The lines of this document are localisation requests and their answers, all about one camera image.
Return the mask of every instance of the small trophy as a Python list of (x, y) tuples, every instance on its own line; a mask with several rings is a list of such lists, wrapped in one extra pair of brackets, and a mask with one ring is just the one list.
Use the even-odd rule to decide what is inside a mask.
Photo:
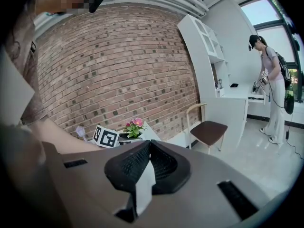
[(222, 89), (222, 88), (223, 88), (223, 87), (222, 87), (223, 80), (219, 79), (218, 82), (219, 82), (219, 84), (220, 84), (220, 88), (219, 88), (219, 89)]

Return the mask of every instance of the white wall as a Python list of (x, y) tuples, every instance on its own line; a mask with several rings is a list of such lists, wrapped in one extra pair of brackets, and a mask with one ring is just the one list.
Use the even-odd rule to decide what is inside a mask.
[(230, 69), (230, 83), (248, 83), (258, 78), (261, 59), (258, 51), (248, 50), (255, 30), (237, 3), (222, 0), (212, 6), (202, 22), (215, 30)]

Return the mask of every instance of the white floor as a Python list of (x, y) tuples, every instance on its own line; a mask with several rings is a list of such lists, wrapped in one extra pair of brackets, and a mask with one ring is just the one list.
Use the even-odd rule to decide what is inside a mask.
[[(292, 187), (304, 161), (287, 143), (281, 147), (268, 141), (268, 136), (259, 132), (266, 122), (247, 119), (239, 146), (223, 146), (222, 151), (211, 147), (214, 155), (254, 181), (273, 199), (277, 194)], [(304, 158), (304, 129), (290, 127), (288, 142)], [(193, 150), (208, 153), (208, 148), (197, 143)]]

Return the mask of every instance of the window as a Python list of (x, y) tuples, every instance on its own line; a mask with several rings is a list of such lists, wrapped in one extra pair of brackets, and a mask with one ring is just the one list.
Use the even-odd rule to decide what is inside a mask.
[(304, 53), (296, 49), (294, 38), (287, 23), (291, 20), (277, 0), (250, 0), (240, 4), (243, 12), (250, 20), (258, 35), (277, 51), (287, 62), (292, 77), (294, 98), (302, 102), (304, 87), (302, 87), (301, 61)]

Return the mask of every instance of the woman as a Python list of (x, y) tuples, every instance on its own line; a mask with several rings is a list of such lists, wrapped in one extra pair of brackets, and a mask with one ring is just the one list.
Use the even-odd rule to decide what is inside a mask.
[(285, 97), (285, 84), (284, 78), (281, 73), (281, 66), (276, 52), (267, 46), (266, 41), (263, 37), (258, 35), (252, 35), (249, 38), (249, 43), (252, 48), (262, 52), (262, 67), (259, 76), (268, 71), (268, 80), (270, 88), (270, 120), (266, 127), (261, 128), (260, 132), (268, 136), (271, 143), (282, 144), (284, 139), (284, 97)]

